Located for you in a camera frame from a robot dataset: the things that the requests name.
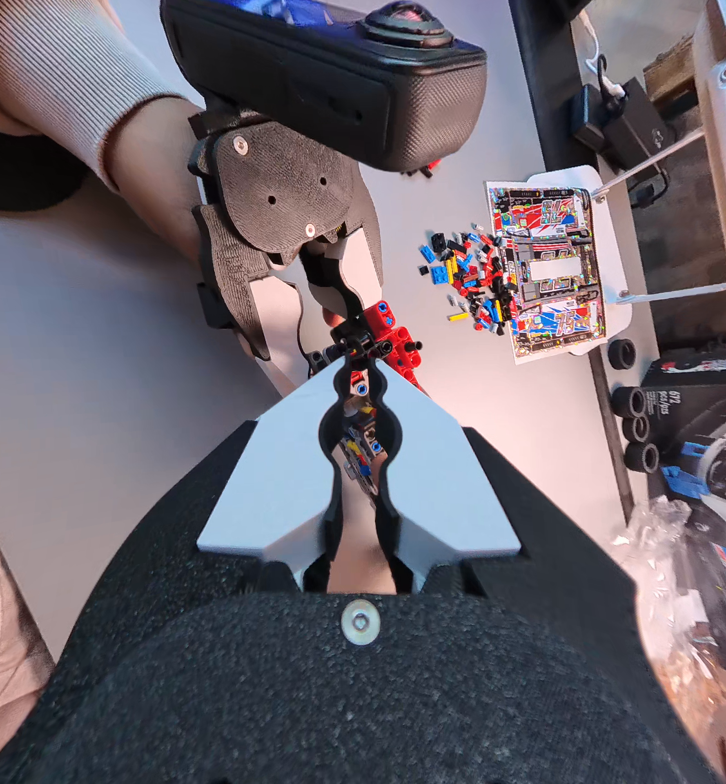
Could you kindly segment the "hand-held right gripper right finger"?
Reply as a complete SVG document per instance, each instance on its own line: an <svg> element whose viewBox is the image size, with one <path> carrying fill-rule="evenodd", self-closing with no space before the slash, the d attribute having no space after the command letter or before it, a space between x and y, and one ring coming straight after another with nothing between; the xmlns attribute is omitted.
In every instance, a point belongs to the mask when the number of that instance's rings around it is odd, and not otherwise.
<svg viewBox="0 0 726 784"><path fill-rule="evenodd" d="M398 593L436 566L509 557L521 542L458 421L384 361L369 370L379 467L376 530Z"/></svg>

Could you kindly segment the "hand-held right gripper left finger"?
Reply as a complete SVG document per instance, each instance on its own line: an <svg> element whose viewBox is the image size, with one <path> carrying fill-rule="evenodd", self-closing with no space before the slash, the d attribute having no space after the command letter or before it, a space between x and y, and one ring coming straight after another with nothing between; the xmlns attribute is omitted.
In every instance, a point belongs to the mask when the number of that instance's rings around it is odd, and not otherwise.
<svg viewBox="0 0 726 784"><path fill-rule="evenodd" d="M332 454L350 374L350 359L338 358L256 421L198 537L201 551L280 562L302 590L326 590L343 528Z"/></svg>

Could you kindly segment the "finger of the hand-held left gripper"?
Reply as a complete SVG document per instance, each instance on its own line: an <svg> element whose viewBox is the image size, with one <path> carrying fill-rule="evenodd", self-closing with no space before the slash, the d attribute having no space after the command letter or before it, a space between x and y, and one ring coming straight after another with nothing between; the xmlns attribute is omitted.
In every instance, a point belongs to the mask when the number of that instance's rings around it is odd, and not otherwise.
<svg viewBox="0 0 726 784"><path fill-rule="evenodd" d="M301 295L294 285L275 276L252 281L250 289L270 352L269 360L256 358L256 363L280 396L286 397L309 377L310 365L299 339Z"/></svg>
<svg viewBox="0 0 726 784"><path fill-rule="evenodd" d="M336 242L307 242L300 260L326 324L355 318L382 297L380 253L371 249L364 227Z"/></svg>

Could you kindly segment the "lego car chassis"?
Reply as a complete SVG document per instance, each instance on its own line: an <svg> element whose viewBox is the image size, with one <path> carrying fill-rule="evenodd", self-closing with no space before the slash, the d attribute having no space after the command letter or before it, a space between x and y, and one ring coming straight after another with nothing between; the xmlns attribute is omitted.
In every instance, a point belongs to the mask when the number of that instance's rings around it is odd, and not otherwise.
<svg viewBox="0 0 726 784"><path fill-rule="evenodd" d="M379 300L354 318L331 331L332 344L307 355L309 374L315 375L344 355L351 357L350 392L344 404L343 435L339 447L347 475L357 481L376 505L378 483L373 464L386 457L376 436L376 407L370 390L367 361L382 360L419 390L416 369L421 364L423 344L412 338L397 319L389 304Z"/></svg>

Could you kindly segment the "pile of mixed lego pieces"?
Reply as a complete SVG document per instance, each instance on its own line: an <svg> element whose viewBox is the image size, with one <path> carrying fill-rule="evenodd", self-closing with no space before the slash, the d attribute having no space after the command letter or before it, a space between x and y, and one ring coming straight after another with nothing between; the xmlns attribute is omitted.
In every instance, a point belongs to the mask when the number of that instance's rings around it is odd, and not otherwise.
<svg viewBox="0 0 726 784"><path fill-rule="evenodd" d="M480 223L472 223L459 232L435 232L419 246L418 272L445 292L448 323L467 322L476 332L505 336L514 317L514 285L505 274L500 241ZM447 320L459 312L470 316Z"/></svg>

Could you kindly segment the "lego set box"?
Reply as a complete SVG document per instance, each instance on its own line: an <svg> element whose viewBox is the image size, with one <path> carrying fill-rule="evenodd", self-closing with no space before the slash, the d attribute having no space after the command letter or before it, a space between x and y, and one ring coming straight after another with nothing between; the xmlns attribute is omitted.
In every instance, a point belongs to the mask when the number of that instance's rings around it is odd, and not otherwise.
<svg viewBox="0 0 726 784"><path fill-rule="evenodd" d="M642 383L656 486L690 506L684 584L699 594L726 670L726 348L673 352Z"/></svg>

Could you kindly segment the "person's left hand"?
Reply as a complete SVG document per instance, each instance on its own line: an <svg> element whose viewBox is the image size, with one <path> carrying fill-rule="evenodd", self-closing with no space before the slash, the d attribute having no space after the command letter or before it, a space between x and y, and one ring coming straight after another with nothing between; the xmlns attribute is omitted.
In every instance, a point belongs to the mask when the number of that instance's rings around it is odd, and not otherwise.
<svg viewBox="0 0 726 784"><path fill-rule="evenodd" d="M105 170L135 214L199 267L201 238L192 208L201 202L187 167L196 139L189 118L200 111L178 96L160 96L126 114L107 138Z"/></svg>

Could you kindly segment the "holographic sticker sheet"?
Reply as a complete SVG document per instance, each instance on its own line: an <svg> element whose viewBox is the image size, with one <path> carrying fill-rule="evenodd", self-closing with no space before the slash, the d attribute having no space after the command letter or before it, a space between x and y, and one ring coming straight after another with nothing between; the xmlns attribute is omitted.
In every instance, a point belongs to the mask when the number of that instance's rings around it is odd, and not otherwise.
<svg viewBox="0 0 726 784"><path fill-rule="evenodd" d="M515 363L602 345L608 323L589 191L499 181L485 191Z"/></svg>

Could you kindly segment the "crumpled clear plastic bags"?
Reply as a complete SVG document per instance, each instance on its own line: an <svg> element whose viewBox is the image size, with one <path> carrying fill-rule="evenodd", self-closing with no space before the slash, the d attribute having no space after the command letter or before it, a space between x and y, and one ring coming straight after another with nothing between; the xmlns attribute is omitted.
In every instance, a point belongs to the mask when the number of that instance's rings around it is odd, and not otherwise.
<svg viewBox="0 0 726 784"><path fill-rule="evenodd" d="M666 496L637 505L608 551L636 587L647 661L693 740L704 740L726 704L718 646L700 593L689 581L690 507Z"/></svg>

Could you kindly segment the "white desk stand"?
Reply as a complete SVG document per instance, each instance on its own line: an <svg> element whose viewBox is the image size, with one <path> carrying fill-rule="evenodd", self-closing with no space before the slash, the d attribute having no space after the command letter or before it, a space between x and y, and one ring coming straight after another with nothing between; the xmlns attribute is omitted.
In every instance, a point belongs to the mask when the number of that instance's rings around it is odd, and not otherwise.
<svg viewBox="0 0 726 784"><path fill-rule="evenodd" d="M721 217L726 249L726 2L706 2L693 37L695 87L699 97L702 127L681 141L639 164L608 183L601 180L591 152L572 138L572 98L581 89L575 60L570 21L586 2L510 2L517 41L532 99L532 109L546 171L529 178L530 184L567 184L591 192L601 264L604 302L609 335L630 325L632 305L649 299L726 290L726 284L667 292L663 295L631 295L613 218L623 218L625 209L610 208L628 176L657 163L682 147L703 139Z"/></svg>

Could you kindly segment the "small black charger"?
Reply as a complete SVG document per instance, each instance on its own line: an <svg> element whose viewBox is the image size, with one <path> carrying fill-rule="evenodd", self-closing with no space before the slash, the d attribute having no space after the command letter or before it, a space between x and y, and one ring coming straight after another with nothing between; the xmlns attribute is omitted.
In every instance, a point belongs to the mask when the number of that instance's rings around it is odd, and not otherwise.
<svg viewBox="0 0 726 784"><path fill-rule="evenodd" d="M608 120L599 88L584 84L570 103L571 136L591 151L602 154L607 144L603 128Z"/></svg>

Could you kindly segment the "large black power adapter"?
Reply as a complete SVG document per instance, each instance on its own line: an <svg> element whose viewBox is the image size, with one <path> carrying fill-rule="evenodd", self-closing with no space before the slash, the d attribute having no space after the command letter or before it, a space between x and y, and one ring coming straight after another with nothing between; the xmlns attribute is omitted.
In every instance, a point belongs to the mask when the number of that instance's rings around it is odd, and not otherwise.
<svg viewBox="0 0 726 784"><path fill-rule="evenodd" d="M670 132L636 78L623 85L618 97L603 86L602 157L613 169L628 170L670 145Z"/></svg>

